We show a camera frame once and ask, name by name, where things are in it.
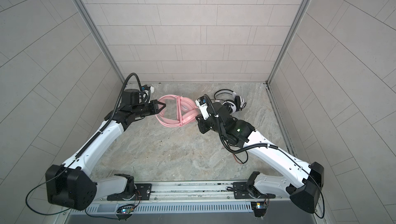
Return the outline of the white black headphones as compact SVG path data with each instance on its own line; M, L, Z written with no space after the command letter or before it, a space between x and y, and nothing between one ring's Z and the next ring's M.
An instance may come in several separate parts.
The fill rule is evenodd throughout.
M230 95L231 99L220 99L220 95ZM230 114L242 111L246 107L246 102L242 96L236 94L236 92L230 89L221 89L214 93L214 100L221 102L226 107Z

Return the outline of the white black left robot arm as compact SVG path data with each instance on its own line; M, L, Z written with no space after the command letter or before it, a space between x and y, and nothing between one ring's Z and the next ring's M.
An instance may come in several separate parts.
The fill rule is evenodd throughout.
M46 192L50 204L82 211L103 197L130 200L136 196L131 175L116 174L97 182L92 181L90 175L104 152L131 123L156 115L166 107L158 100L145 103L140 94L137 89L122 91L115 109L105 117L96 133L61 165L52 165L46 171Z

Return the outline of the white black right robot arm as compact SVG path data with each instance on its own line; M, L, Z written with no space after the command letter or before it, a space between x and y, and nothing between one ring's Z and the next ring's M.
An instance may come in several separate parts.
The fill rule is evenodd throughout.
M304 162L266 139L250 123L236 119L220 103L212 103L207 95L196 100L200 114L196 117L202 134L218 133L224 148L236 155L251 153L269 164L281 176L268 176L258 171L248 178L242 194L254 199L285 197L306 213L315 213L323 200L324 168L317 162Z

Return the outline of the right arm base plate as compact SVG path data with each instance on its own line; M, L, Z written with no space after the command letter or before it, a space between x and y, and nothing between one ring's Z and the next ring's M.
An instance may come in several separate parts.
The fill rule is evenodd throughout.
M227 188L234 194L235 199L275 199L275 194L264 194L254 191L252 187L247 185L247 182L233 182L231 187Z

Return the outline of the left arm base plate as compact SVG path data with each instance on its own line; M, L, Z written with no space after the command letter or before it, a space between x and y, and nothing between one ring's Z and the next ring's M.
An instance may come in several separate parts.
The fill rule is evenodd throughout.
M107 201L146 201L150 199L152 184L138 183L128 185L122 193L107 196Z

